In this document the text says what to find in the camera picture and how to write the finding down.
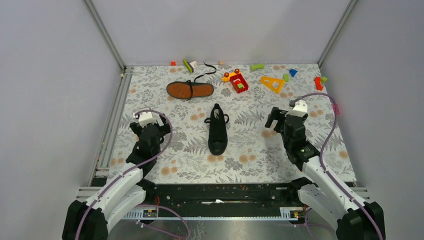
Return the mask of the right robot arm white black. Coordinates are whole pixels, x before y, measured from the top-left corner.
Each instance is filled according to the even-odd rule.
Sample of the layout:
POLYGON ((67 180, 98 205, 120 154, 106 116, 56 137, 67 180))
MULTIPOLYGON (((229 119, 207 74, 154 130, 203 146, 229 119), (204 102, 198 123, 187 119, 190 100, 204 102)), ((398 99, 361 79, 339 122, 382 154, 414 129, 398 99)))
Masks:
POLYGON ((305 121, 308 105, 293 103, 290 110, 273 107, 266 128, 276 122, 289 161, 306 176, 291 181, 287 201, 307 205, 335 230, 339 240, 384 240, 384 211, 377 202, 368 202, 343 182, 324 161, 323 154, 308 141, 305 121))

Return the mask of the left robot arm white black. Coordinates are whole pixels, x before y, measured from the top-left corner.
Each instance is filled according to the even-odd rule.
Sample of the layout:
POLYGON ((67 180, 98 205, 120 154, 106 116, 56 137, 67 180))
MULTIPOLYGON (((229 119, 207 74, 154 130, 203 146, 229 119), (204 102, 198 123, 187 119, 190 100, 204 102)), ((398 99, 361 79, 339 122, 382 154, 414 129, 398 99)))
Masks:
POLYGON ((168 135, 173 138, 173 126, 164 113, 161 123, 152 109, 134 113, 136 122, 130 124, 138 136, 125 164, 110 182, 86 200, 74 200, 68 207, 62 231, 64 240, 106 240, 114 226, 136 205, 148 206, 155 200, 153 183, 145 176, 158 157, 170 145, 161 146, 168 135))

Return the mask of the black sneaker with laces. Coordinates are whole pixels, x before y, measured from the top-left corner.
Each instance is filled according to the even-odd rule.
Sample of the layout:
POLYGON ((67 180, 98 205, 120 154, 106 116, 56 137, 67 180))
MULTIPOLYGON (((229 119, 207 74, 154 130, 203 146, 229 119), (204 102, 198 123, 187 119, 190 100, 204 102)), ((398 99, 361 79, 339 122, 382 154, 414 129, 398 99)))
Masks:
POLYGON ((215 103, 210 117, 204 120, 209 124, 208 148, 212 155, 222 155, 228 145, 228 134, 226 124, 229 122, 229 115, 224 113, 218 103, 215 103))

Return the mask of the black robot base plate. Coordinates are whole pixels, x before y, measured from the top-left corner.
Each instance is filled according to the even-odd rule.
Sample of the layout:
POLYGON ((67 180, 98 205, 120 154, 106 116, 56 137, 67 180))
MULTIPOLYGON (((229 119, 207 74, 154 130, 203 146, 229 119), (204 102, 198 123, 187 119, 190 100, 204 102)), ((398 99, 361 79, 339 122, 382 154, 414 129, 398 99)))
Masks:
POLYGON ((128 218, 166 219, 174 215, 184 219, 295 219, 302 210, 296 191, 311 183, 305 177, 289 183, 272 184, 154 184, 142 179, 136 188, 146 191, 143 202, 153 207, 130 209, 128 218))

